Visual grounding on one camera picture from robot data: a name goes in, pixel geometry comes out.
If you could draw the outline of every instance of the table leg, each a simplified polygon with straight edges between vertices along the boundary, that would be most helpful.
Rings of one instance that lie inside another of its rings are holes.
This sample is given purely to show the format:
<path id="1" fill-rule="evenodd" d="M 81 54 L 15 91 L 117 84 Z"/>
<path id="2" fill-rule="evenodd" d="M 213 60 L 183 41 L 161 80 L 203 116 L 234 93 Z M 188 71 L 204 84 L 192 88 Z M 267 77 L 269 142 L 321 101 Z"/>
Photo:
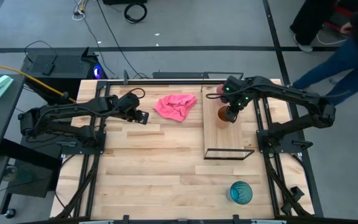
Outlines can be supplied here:
<path id="1" fill-rule="evenodd" d="M 8 139 L 3 139 L 0 145 L 0 154 L 7 155 L 13 159 L 28 162 L 35 166 L 57 171 L 60 167 L 60 159 L 53 158 L 44 153 L 37 152 Z"/>
<path id="2" fill-rule="evenodd" d="M 12 194 L 5 192 L 4 198 L 1 203 L 0 207 L 0 215 L 5 215 L 7 212 L 7 209 L 9 208 L 9 203 L 11 202 Z"/>

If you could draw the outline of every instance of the teal cup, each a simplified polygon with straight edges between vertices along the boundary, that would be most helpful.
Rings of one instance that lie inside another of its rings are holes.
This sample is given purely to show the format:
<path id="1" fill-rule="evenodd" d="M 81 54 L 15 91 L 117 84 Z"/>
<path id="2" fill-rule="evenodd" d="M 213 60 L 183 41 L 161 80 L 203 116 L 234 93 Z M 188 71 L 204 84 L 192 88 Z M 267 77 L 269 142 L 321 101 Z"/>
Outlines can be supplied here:
<path id="1" fill-rule="evenodd" d="M 246 205 L 252 200 L 252 189 L 244 181 L 237 181 L 226 191 L 226 197 L 231 202 Z"/>

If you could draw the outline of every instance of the blue light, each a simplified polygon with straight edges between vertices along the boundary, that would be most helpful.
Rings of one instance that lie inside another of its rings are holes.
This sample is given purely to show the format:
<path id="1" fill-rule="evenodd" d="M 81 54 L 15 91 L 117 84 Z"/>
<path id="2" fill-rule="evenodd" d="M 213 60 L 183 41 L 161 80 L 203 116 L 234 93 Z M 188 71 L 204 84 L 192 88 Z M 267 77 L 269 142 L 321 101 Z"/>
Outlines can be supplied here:
<path id="1" fill-rule="evenodd" d="M 96 64 L 93 68 L 93 76 L 95 79 L 102 79 L 103 69 L 100 64 Z"/>

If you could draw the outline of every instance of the person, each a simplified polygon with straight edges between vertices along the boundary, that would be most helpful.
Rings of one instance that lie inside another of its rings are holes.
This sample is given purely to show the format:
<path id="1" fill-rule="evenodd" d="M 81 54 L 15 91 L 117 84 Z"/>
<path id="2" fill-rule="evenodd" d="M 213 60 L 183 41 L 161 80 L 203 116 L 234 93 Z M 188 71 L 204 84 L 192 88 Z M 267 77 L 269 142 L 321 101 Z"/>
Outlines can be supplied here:
<path id="1" fill-rule="evenodd" d="M 336 0 L 306 0 L 296 15 L 290 31 L 299 48 L 310 53 L 313 47 L 310 43 L 316 37 L 319 30 L 334 14 Z"/>
<path id="2" fill-rule="evenodd" d="M 313 68 L 293 83 L 293 88 L 302 90 L 339 72 L 353 69 L 334 86 L 327 96 L 333 96 L 329 99 L 330 102 L 338 105 L 358 92 L 358 14 L 342 26 L 341 32 L 351 34 L 351 37 L 326 62 Z"/>

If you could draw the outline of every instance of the wooden cutting board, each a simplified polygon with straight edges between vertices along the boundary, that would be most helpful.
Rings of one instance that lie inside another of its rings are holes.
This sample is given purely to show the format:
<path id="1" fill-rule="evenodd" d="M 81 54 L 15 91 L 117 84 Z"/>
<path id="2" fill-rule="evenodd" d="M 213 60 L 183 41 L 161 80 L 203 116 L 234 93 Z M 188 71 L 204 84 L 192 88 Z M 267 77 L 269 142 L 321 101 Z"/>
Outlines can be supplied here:
<path id="1" fill-rule="evenodd" d="M 216 152 L 208 149 L 244 149 L 242 139 L 241 118 L 235 123 L 222 123 L 218 117 L 218 110 L 227 106 L 220 99 L 211 100 L 206 97 L 208 93 L 216 93 L 216 87 L 203 87 L 203 119 L 204 119 L 204 151 L 207 157 L 244 157 L 245 152 Z"/>

